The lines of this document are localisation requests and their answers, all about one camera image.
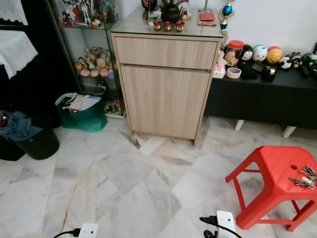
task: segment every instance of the cabinet drawer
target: cabinet drawer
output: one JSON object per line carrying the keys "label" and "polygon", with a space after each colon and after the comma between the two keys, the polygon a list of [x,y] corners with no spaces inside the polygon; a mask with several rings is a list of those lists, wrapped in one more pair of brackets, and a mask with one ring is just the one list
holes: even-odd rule
{"label": "cabinet drawer", "polygon": [[211,69],[217,42],[115,38],[120,63]]}
{"label": "cabinet drawer", "polygon": [[132,131],[195,139],[210,74],[121,66]]}

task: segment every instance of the glass display cabinet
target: glass display cabinet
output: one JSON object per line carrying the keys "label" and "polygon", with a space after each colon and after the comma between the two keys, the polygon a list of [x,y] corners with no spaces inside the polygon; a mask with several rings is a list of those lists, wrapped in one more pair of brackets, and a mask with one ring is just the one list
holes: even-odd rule
{"label": "glass display cabinet", "polygon": [[106,116],[124,118],[111,39],[121,18],[119,0],[46,1],[80,92],[101,97]]}

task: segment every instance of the teapot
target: teapot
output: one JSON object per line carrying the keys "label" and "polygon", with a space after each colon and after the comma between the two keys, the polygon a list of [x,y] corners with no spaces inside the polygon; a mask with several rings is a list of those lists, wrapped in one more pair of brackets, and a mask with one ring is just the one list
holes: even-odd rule
{"label": "teapot", "polygon": [[181,18],[181,9],[178,9],[177,4],[174,3],[174,0],[170,0],[170,2],[167,2],[166,0],[162,0],[164,3],[164,6],[161,6],[161,19],[163,22],[171,21],[173,23],[176,23]]}

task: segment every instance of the white table leg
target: white table leg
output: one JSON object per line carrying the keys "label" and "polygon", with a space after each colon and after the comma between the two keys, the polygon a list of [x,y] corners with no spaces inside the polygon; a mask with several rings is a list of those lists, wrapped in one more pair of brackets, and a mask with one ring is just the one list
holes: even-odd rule
{"label": "white table leg", "polygon": [[283,138],[288,138],[295,129],[295,126],[288,126],[282,134]]}
{"label": "white table leg", "polygon": [[235,129],[235,130],[240,130],[241,127],[242,127],[242,125],[243,125],[243,123],[244,123],[244,120],[237,120],[237,123],[236,123],[236,125],[234,126],[234,129]]}

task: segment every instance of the wooden cabinet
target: wooden cabinet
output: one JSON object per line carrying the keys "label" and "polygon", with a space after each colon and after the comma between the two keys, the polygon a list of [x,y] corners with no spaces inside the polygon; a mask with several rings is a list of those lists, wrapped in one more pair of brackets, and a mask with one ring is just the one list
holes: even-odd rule
{"label": "wooden cabinet", "polygon": [[141,15],[142,9],[136,10],[112,31],[130,131],[195,143],[222,40],[220,26],[201,27],[192,20],[182,33],[155,32]]}

